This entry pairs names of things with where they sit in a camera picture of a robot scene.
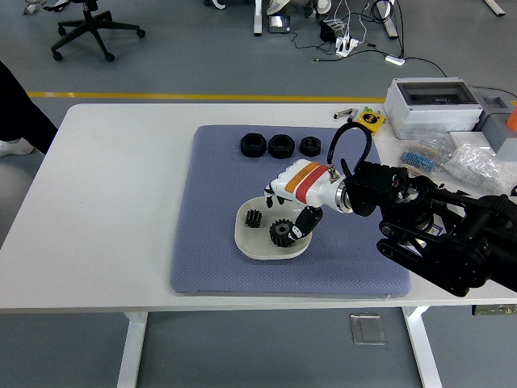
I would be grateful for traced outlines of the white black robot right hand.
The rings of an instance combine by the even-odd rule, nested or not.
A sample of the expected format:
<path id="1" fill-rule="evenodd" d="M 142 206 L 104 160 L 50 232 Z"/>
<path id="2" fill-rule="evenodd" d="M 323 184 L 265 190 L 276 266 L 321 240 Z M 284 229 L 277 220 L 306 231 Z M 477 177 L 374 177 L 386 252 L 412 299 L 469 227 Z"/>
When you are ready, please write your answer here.
<path id="1" fill-rule="evenodd" d="M 322 206 L 340 213 L 352 211 L 344 178 L 332 167 L 300 159 L 294 162 L 264 189 L 267 206 L 276 197 L 282 205 L 291 201 L 302 207 L 296 220 L 279 219 L 269 230 L 271 241 L 278 247 L 289 247 L 308 236 L 322 219 Z"/>

